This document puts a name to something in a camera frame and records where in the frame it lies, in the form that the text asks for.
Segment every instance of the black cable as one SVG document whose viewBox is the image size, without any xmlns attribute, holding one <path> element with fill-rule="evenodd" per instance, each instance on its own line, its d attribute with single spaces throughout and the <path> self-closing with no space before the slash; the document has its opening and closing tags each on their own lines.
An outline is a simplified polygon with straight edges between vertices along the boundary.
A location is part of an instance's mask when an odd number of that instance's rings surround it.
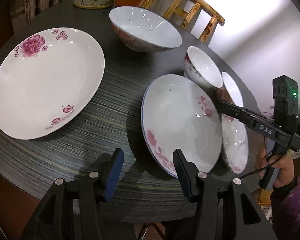
<svg viewBox="0 0 300 240">
<path fill-rule="evenodd" d="M 276 159 L 273 163 L 270 163 L 270 164 L 267 165 L 266 167 L 261 168 L 261 169 L 258 169 L 258 170 L 256 170 L 256 171 L 249 172 L 249 173 L 247 173 L 246 175 L 241 176 L 239 179 L 243 179 L 243 178 L 248 177 L 248 176 L 250 176 L 250 175 L 252 175 L 252 174 L 255 174 L 255 173 L 257 173 L 257 172 L 264 171 L 264 170 L 270 168 L 272 165 L 275 165 L 279 160 L 281 160 L 281 158 L 282 158 L 283 156 L 284 156 L 284 154 L 282 154 L 278 159 Z"/>
</svg>

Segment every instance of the large white bowl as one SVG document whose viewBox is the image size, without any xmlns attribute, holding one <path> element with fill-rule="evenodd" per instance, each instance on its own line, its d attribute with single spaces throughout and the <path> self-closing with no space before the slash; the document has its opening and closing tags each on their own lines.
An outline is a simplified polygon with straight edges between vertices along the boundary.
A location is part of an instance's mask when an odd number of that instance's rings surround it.
<svg viewBox="0 0 300 240">
<path fill-rule="evenodd" d="M 221 116 L 223 152 L 222 158 L 230 170 L 236 174 L 243 172 L 249 157 L 247 129 L 238 119 Z"/>
<path fill-rule="evenodd" d="M 221 88 L 220 70 L 214 61 L 201 49 L 190 46 L 184 58 L 185 77 L 204 89 Z"/>
<path fill-rule="evenodd" d="M 219 115 L 207 94 L 191 80 L 169 74 L 153 81 L 143 97 L 141 125 L 152 156 L 174 177 L 175 149 L 180 148 L 199 171 L 209 172 L 218 160 Z"/>
<path fill-rule="evenodd" d="M 222 72 L 221 76 L 223 86 L 217 89 L 217 98 L 219 101 L 225 101 L 243 107 L 242 95 L 236 82 L 227 72 Z"/>
<path fill-rule="evenodd" d="M 0 66 L 0 129 L 17 139 L 54 132 L 91 100 L 104 68 L 99 43 L 83 31 L 54 28 L 25 39 Z"/>
<path fill-rule="evenodd" d="M 152 11 L 121 6 L 110 11 L 114 32 L 135 51 L 160 51 L 179 47 L 182 37 L 166 19 Z"/>
</svg>

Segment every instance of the floral plate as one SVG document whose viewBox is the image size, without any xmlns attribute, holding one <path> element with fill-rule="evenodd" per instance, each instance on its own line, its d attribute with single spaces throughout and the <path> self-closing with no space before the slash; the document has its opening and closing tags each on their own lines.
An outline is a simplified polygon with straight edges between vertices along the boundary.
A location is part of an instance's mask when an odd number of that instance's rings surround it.
<svg viewBox="0 0 300 240">
<path fill-rule="evenodd" d="M 249 157 L 249 143 L 245 125 L 231 116 L 221 115 L 223 138 L 222 158 L 233 173 L 245 169 Z"/>
<path fill-rule="evenodd" d="M 150 153 L 170 175 L 177 177 L 173 151 L 180 148 L 199 171 L 209 172 L 221 150 L 221 124 L 208 95 L 191 80 L 164 75 L 146 90 L 141 126 Z"/>
<path fill-rule="evenodd" d="M 73 28 L 53 28 L 18 44 L 0 66 L 0 129 L 34 139 L 73 119 L 97 91 L 105 68 L 99 43 Z"/>
</svg>

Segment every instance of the chair backrest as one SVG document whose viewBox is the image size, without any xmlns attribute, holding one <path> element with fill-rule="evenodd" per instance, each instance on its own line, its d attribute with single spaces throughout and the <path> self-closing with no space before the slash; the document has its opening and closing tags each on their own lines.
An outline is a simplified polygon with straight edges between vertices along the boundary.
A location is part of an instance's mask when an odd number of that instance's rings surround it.
<svg viewBox="0 0 300 240">
<path fill-rule="evenodd" d="M 143 3 L 141 4 L 142 8 L 148 9 L 150 5 L 153 3 L 154 0 L 144 0 Z M 213 9 L 210 5 L 208 5 L 204 0 L 192 0 L 195 2 L 194 6 L 191 8 L 191 10 L 187 13 L 181 8 L 178 8 L 179 4 L 183 0 L 174 0 L 174 2 L 170 5 L 168 10 L 163 14 L 163 17 L 166 19 L 169 19 L 173 13 L 179 15 L 182 17 L 184 20 L 181 23 L 180 27 L 182 29 L 185 29 L 189 22 L 192 20 L 196 12 L 202 7 L 202 9 L 207 12 L 210 16 L 211 19 L 207 26 L 205 27 L 204 31 L 199 37 L 199 40 L 202 42 L 205 42 L 209 35 L 212 33 L 213 28 L 216 26 L 217 23 L 224 24 L 225 19 L 216 12 L 215 9 Z"/>
</svg>

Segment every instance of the round table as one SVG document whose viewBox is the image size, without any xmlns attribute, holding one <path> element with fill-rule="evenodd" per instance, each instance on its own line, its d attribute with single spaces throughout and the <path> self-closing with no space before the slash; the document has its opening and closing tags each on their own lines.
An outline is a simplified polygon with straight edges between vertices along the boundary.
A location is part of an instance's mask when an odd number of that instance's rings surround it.
<svg viewBox="0 0 300 240">
<path fill-rule="evenodd" d="M 218 55 L 181 28 L 177 27 L 183 38 L 179 48 L 138 53 L 127 48 L 111 29 L 108 16 L 111 9 L 80 9 L 72 3 L 73 0 L 58 3 L 9 39 L 0 50 L 0 64 L 28 36 L 44 29 L 73 27 L 89 33 L 101 45 L 106 61 L 102 82 L 82 112 L 50 135 L 18 140 L 0 130 L 0 174 L 41 199 L 55 179 L 71 181 L 95 171 L 120 147 L 124 151 L 124 165 L 114 197 L 102 204 L 105 219 L 150 222 L 194 215 L 196 204 L 186 200 L 179 181 L 159 167 L 146 147 L 140 123 L 146 88 L 159 76 L 182 75 L 186 49 L 193 45 L 205 51 L 221 72 L 226 71 L 234 78 L 244 106 L 257 111 L 254 97 Z M 253 155 L 261 140 L 261 136 L 249 132 L 250 160 L 245 172 L 254 169 Z M 221 160 L 212 174 L 224 180 L 235 177 Z M 249 190 L 255 190 L 258 176 L 250 176 L 244 182 Z"/>
</svg>

